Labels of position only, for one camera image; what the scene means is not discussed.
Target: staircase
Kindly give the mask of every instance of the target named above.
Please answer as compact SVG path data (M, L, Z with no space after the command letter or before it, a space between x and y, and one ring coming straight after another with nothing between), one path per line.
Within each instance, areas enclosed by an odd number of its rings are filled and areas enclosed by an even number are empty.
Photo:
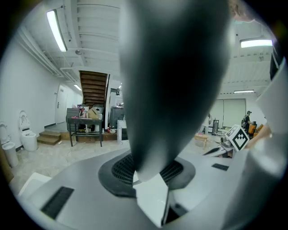
M105 107L107 74L80 71L83 103L92 107L94 104Z
M61 140L60 133L53 133L44 131L39 133L39 137L37 137L37 142L47 145L56 145Z

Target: black table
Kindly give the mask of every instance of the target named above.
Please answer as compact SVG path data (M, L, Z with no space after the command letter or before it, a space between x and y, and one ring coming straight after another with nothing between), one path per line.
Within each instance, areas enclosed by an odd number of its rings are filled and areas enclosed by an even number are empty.
M69 136L70 136L70 142L71 146L73 147L72 143L72 136L76 136L76 141L78 141L77 137L99 137L100 139L100 145L102 147L102 120L97 119L86 119L86 118L67 118L67 123L69 124ZM71 124L75 125L75 132L71 133ZM99 132L78 132L77 131L77 125L79 124L87 124L87 125L99 125Z

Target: white door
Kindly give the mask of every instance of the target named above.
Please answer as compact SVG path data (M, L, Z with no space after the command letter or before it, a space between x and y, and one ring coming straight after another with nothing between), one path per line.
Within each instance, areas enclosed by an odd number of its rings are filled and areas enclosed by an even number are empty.
M57 101L56 101L56 113L55 113L56 123L61 123L61 122L66 121L67 94L68 94L67 88L62 85L59 85Z

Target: step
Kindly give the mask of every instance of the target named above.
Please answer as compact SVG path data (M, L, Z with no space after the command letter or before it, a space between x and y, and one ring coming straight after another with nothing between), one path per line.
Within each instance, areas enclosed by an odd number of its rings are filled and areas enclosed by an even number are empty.
M39 133L39 135L42 137L61 138L60 133L54 133L54 132L49 132L49 131L41 132L41 133Z
M56 145L60 140L61 138L59 137L44 137L44 136L37 137L37 142L52 146Z

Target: toilet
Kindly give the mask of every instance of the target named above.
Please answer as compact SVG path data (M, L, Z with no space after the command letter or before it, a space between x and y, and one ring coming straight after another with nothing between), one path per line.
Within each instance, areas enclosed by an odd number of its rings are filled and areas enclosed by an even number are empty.
M37 149L37 138L36 134L30 129L30 122L27 118L25 111L20 112L19 116L19 128L21 131L21 142L24 146L24 149L27 151L33 152Z
M7 131L7 126L3 121L0 122L0 139L2 149L5 152L6 159L9 165L13 168L18 165L15 144L10 141L10 135Z

